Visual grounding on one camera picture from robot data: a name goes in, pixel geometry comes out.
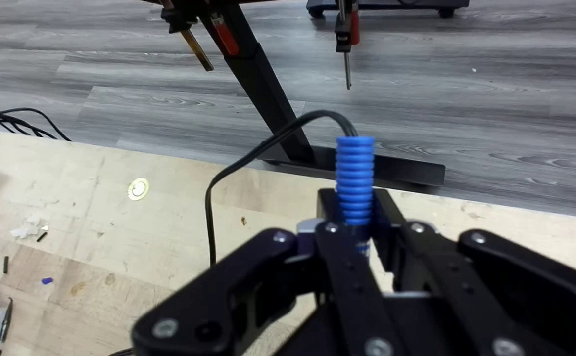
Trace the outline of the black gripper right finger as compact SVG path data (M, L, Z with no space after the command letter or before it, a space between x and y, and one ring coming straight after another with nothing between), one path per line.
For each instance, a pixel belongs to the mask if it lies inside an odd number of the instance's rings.
M576 356L576 269L486 230L447 239L383 190L372 237L391 289L443 311L457 356Z

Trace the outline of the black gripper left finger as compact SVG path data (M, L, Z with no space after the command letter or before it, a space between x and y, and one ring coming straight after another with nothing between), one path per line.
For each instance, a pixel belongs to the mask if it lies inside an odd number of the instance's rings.
M237 356L314 293L348 356L389 342L391 323L350 228L312 220L290 234L263 230L146 311L132 326L136 356Z

